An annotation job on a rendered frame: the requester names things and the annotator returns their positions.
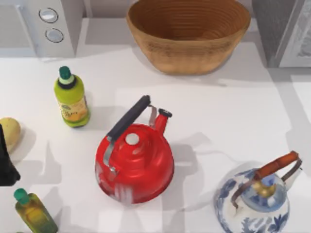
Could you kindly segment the round microwave knob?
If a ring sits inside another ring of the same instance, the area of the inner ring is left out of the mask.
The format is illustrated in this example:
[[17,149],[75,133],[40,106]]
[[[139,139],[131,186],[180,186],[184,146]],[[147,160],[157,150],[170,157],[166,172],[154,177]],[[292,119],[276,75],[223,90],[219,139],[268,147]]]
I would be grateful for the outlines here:
[[46,23],[55,23],[58,20],[58,13],[52,8],[39,10],[38,15]]
[[56,28],[46,30],[45,37],[47,40],[53,43],[60,43],[64,40],[64,34]]

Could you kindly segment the grey cabinet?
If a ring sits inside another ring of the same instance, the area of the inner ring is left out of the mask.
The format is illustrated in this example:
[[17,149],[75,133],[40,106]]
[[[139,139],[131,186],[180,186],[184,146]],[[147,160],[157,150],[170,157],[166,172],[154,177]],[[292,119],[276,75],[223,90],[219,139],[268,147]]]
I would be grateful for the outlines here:
[[311,0],[252,0],[268,67],[311,67]]

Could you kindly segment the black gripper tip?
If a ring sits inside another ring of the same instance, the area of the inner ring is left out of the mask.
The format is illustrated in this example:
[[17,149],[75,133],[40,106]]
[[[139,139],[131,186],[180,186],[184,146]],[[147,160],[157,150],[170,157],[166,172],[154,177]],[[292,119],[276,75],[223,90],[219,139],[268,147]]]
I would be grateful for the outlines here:
[[19,172],[10,160],[3,128],[0,124],[0,187],[13,186],[20,178]]

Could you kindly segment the olive green square bottle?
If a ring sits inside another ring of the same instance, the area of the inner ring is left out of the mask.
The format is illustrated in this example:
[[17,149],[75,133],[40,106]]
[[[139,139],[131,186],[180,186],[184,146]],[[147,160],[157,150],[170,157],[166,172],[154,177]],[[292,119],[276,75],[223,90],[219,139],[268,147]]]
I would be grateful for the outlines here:
[[15,209],[33,233],[57,233],[58,226],[48,210],[34,193],[23,188],[14,192]]

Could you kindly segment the light green bottle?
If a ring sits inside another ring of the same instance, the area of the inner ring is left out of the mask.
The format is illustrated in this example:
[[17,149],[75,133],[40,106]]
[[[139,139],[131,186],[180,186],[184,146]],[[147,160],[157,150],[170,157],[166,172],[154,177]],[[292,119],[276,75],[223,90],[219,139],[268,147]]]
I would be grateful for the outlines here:
[[54,83],[54,93],[64,122],[71,128],[88,124],[90,111],[87,105],[84,84],[68,66],[59,68],[59,77]]

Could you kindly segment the brown woven basket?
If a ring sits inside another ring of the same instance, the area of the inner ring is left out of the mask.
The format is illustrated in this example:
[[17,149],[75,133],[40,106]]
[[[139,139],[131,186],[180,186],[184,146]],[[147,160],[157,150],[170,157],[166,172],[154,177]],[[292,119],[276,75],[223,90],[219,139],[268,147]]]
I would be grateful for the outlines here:
[[218,68],[250,24],[237,0],[137,0],[126,15],[148,61],[172,75],[202,75]]

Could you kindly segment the red kettle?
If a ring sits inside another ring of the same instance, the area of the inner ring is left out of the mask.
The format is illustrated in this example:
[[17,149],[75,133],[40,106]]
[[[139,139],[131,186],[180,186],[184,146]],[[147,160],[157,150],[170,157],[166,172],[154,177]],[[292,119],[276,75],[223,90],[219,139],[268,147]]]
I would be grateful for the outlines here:
[[171,147],[164,137],[172,114],[143,95],[100,142],[95,160],[99,187],[129,204],[156,198],[174,174]]

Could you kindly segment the pale microwave oven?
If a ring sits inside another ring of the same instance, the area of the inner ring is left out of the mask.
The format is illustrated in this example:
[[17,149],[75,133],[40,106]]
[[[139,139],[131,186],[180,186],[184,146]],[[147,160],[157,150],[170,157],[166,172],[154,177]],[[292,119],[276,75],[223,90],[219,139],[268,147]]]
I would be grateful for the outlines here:
[[[40,19],[38,12],[45,8],[58,13],[55,23]],[[0,0],[0,58],[75,57],[84,10],[83,0]],[[46,39],[51,28],[64,34],[62,42]]]

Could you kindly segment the blue and white kettle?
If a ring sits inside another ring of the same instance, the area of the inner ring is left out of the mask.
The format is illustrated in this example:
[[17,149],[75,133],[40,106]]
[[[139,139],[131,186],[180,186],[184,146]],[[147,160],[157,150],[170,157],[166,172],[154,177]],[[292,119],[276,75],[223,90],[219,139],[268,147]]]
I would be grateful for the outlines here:
[[216,192],[214,209],[225,233],[281,233],[290,215],[287,192],[302,171],[291,151],[262,167],[231,176]]

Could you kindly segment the yellow potato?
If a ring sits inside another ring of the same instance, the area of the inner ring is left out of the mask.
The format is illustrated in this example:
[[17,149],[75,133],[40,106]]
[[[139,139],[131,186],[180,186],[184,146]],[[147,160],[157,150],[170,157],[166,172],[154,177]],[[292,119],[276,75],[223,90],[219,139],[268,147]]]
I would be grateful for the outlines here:
[[21,126],[16,119],[11,117],[1,118],[0,124],[3,128],[7,151],[10,153],[19,141]]

